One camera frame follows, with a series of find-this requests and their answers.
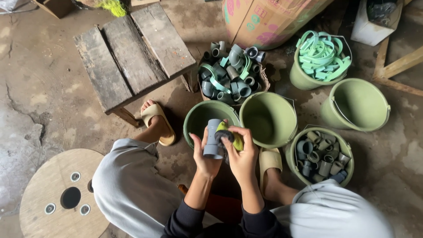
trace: bucket rim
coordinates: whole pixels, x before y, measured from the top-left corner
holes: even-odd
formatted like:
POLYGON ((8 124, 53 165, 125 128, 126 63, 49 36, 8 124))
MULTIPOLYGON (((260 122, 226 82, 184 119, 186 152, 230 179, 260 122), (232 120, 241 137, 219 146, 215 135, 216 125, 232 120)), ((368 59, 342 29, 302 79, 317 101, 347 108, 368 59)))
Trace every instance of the bucket rim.
POLYGON ((260 147, 267 148, 267 149, 274 149, 274 148, 279 148, 279 147, 285 146, 285 145, 289 144, 289 143, 292 141, 292 139, 295 137, 295 135, 296 135, 296 132, 297 132, 297 130, 298 130, 298 118, 297 118, 297 114, 296 114, 296 111, 295 111, 295 109, 294 109, 293 105, 291 105, 291 103, 290 103, 290 102, 288 102, 288 101, 287 101, 287 99, 286 99, 285 97, 280 96, 280 95, 279 95, 279 94, 277 94, 277 93, 273 93, 273 92, 259 92, 259 93, 255 93, 255 94, 253 94, 253 95, 251 95, 251 96, 247 97, 247 99, 246 99, 246 100, 244 101, 244 103, 242 104, 241 109, 239 110, 239 115, 240 115, 240 116, 239 116, 239 121, 240 121, 240 123, 241 123, 241 127, 246 128, 246 127, 245 127, 245 125, 244 125, 244 122, 243 122, 243 120, 242 120, 242 116, 241 116, 241 115, 242 115, 242 112, 243 112, 243 110, 244 110, 244 108, 245 108, 246 103, 247 103, 249 100, 251 100, 253 97, 257 97, 257 96, 259 96, 259 95, 263 95, 263 94, 276 95, 276 96, 280 97, 281 99, 283 99, 283 100, 284 100, 284 102, 285 102, 285 103, 287 103, 287 104, 289 105, 290 110, 292 111, 293 115, 295 116, 296 125, 295 125, 295 128, 292 130, 292 132, 291 132, 290 136, 287 138, 287 140, 286 140, 285 142, 280 143, 280 144, 265 144, 265 143, 262 143, 262 142, 257 141, 257 140, 256 140, 256 139, 254 139, 254 138, 253 138, 253 142, 254 142, 254 144, 256 144, 256 145, 258 145, 258 146, 260 146, 260 147))
POLYGON ((190 109, 190 111, 188 111, 188 113, 187 113, 187 115, 185 116, 185 119, 184 119, 184 124, 183 124, 183 126, 182 126, 182 132, 183 132, 183 134, 184 134, 184 138, 185 138, 185 141, 187 142, 187 144, 189 145, 189 147, 191 147, 191 149, 194 149, 194 146, 192 146, 188 141, 191 139, 191 137, 189 136, 189 134, 188 134, 188 131, 186 130, 186 127, 187 127, 187 124, 188 124, 188 116, 190 116, 191 115, 191 113, 195 110, 195 109, 197 109, 198 107, 200 107, 200 106, 202 106, 202 105, 204 105, 204 104, 217 104, 217 105, 222 105, 222 106, 224 106, 224 107, 228 107, 232 112, 233 112, 233 114, 235 115, 235 117, 236 117, 236 122, 238 123, 238 125, 236 125, 236 126, 241 126, 241 122, 240 122, 240 120, 239 120, 239 115, 238 115, 238 113, 235 111, 235 109, 233 108, 233 107, 231 107, 230 105, 228 105, 228 104, 226 104, 226 103, 224 103, 224 102, 220 102, 220 101, 217 101, 217 100, 207 100, 207 101, 202 101, 202 102, 199 102, 199 103, 197 103, 195 106, 193 106, 191 109, 190 109))
MULTIPOLYGON (((295 50, 295 55, 294 55, 294 66, 295 67, 297 67, 298 69, 299 69, 299 73, 303 76, 303 77, 305 77, 308 81, 310 81, 310 82, 312 82, 312 83, 315 83, 315 84, 318 84, 318 85, 322 85, 322 86, 327 86, 327 85, 333 85, 333 84, 335 84, 335 83, 338 83, 339 81, 341 81, 341 80, 343 80, 345 77, 346 77, 346 72, 348 71, 348 69, 347 70, 345 70, 345 72, 344 73, 342 73, 338 78, 336 78, 335 80, 332 80, 332 81, 329 81, 329 82, 323 82, 323 81, 319 81, 319 80, 316 80, 316 79, 314 79, 314 78, 312 78, 312 77, 310 77, 310 76, 308 76, 305 72, 304 72, 304 70, 302 70, 302 68, 300 67, 300 65, 299 65, 299 61, 297 60, 298 59, 298 55, 299 55, 299 49, 300 49, 300 47, 302 46, 302 44, 301 45, 299 45, 298 47, 297 47, 297 49, 295 50)), ((345 58, 345 54, 343 53, 343 52, 341 52, 341 56, 342 56, 342 59, 343 58, 345 58)))
MULTIPOLYGON (((294 158, 294 160, 295 160, 295 146, 296 146, 296 143, 297 143, 297 141, 299 140, 299 138, 301 137, 301 136, 303 136, 303 135, 305 135, 307 132, 309 132, 309 131, 313 131, 313 130, 328 130, 328 131, 330 131, 330 132, 332 132, 332 133, 334 133, 334 135, 335 135, 335 137, 338 139, 338 140, 340 140, 340 141, 342 141, 343 143, 345 143, 346 145, 347 145, 347 148, 348 148, 348 151, 350 152, 350 155, 351 155, 351 160, 350 160, 350 162, 349 163, 351 163, 351 165, 350 166, 352 166, 353 168, 355 167, 355 164, 354 164, 354 154, 352 153, 352 149, 351 149, 351 146, 350 146, 350 144, 341 136, 341 135, 339 135, 338 133, 336 133, 335 131, 333 131, 332 129, 329 129, 329 128, 326 128, 326 127, 323 127, 323 126, 319 126, 319 125, 313 125, 313 126, 318 126, 318 127, 305 127, 302 131, 300 131, 300 132, 298 132, 296 135, 295 135, 295 137, 294 137, 294 139, 292 140, 292 142, 291 142, 291 147, 289 147, 289 150, 288 150, 288 152, 291 154, 291 157, 292 158, 294 158)), ((309 180, 307 180, 301 173, 294 173, 302 182, 304 182, 305 184, 307 184, 307 185, 312 185, 313 183, 312 182, 310 182, 309 180)), ((352 170, 352 172, 351 173, 348 173, 347 174, 347 177, 345 178, 345 180, 344 181, 342 181, 341 183, 340 183, 340 185, 341 185, 341 187, 345 187, 350 181, 351 181, 351 178, 352 178, 352 175, 354 174, 354 169, 352 170)))
POLYGON ((354 130, 358 130, 358 131, 363 131, 363 132, 370 132, 370 131, 375 131, 375 130, 378 130, 378 129, 380 129, 381 127, 383 127, 387 122, 388 122, 388 119, 389 119, 389 113, 390 113, 390 105, 388 104, 388 101, 386 100, 386 97, 383 95, 383 93, 375 86, 375 85, 373 85, 372 83, 370 83, 370 82, 368 82, 368 81, 366 81, 366 80, 363 80, 363 79, 359 79, 359 78, 355 78, 355 77, 352 77, 352 78, 347 78, 347 79, 344 79, 344 80, 342 80, 342 81, 340 81, 340 82, 338 82, 338 83, 336 83, 333 87, 332 87, 332 89, 330 90, 330 93, 329 93, 329 97, 328 97, 328 99, 329 99, 329 101, 330 101, 330 103, 329 103, 329 105, 330 105, 330 108, 332 109, 332 111, 334 112, 334 114, 336 115, 336 117, 339 119, 339 120, 341 120, 344 124, 346 124, 346 125, 348 125, 348 127, 350 127, 351 129, 354 129, 354 130), (334 98, 334 94, 335 94, 335 91, 336 91, 336 89, 341 85, 341 84, 343 84, 343 83, 347 83, 347 82, 350 82, 350 81, 355 81, 355 82, 364 82, 364 83, 367 83, 367 85, 370 85, 373 89, 375 89, 376 90, 376 92, 379 94, 379 95, 381 95, 382 96, 382 98, 383 98, 383 101, 384 101, 384 103, 385 103, 385 105, 386 105, 386 110, 387 110, 387 112, 386 112, 386 118, 385 118, 385 121, 379 126, 379 127, 377 127, 377 128, 371 128, 371 129, 369 129, 369 130, 364 130, 362 127, 358 127, 358 126, 356 126, 356 125, 354 125, 354 124, 352 124, 352 123, 350 123, 348 120, 346 120, 340 113, 339 113, 339 111, 338 111, 338 109, 335 107, 335 104, 333 103, 334 102, 334 100, 333 100, 333 98, 334 98))

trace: stool leg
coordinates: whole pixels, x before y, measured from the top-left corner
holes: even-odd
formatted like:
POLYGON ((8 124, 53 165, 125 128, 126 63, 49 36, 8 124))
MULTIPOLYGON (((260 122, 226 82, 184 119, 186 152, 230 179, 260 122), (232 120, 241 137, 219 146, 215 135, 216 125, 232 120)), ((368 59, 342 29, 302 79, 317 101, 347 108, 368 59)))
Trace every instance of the stool leg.
POLYGON ((118 118, 128 122, 129 124, 133 125, 134 127, 138 127, 139 124, 137 120, 135 119, 134 115, 132 115, 128 110, 125 108, 118 108, 115 111, 112 112, 115 116, 118 118))
POLYGON ((198 90, 198 68, 186 72, 182 75, 187 83, 184 82, 188 91, 195 93, 198 90))

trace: left hand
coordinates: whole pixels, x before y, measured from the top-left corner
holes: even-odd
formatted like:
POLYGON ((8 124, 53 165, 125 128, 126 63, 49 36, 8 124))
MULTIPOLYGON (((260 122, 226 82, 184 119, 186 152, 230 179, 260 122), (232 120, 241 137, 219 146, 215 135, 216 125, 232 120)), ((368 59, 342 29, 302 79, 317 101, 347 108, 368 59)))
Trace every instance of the left hand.
POLYGON ((207 127, 204 129, 203 141, 198 136, 190 133, 192 140, 194 141, 194 160, 197 164, 197 173, 205 176, 206 178, 214 179, 219 172, 222 160, 210 159, 203 156, 204 146, 207 144, 207 136, 209 131, 207 127))

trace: light gray trousers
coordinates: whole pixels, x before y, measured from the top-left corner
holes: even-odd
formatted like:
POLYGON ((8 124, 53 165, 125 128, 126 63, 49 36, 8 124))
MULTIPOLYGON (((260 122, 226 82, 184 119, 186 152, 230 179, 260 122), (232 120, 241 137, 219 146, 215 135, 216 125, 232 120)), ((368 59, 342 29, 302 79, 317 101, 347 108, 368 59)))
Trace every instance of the light gray trousers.
MULTIPOLYGON (((157 238, 184 194, 157 174, 156 144, 120 139, 93 177, 94 197, 111 223, 134 238, 157 238)), ((271 210, 293 238, 393 238, 386 218, 334 180, 309 185, 271 210)), ((220 222, 206 213, 204 227, 220 222)))

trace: hand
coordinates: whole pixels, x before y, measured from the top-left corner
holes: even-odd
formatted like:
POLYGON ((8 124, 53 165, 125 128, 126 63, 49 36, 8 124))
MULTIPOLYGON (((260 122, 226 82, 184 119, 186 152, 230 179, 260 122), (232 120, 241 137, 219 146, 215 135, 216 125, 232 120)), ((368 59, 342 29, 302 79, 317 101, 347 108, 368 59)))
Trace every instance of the hand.
POLYGON ((221 138, 229 155, 229 165, 241 189, 245 186, 253 185, 255 178, 255 164, 257 162, 258 148, 253 143, 253 136, 251 131, 246 128, 230 126, 228 131, 237 132, 244 139, 244 150, 237 151, 233 144, 227 138, 221 138))
POLYGON ((206 178, 214 179, 219 172, 222 160, 210 159, 203 156, 204 146, 207 144, 207 136, 209 131, 207 127, 204 129, 203 141, 198 136, 190 133, 190 137, 194 141, 194 160, 197 164, 197 173, 206 178))

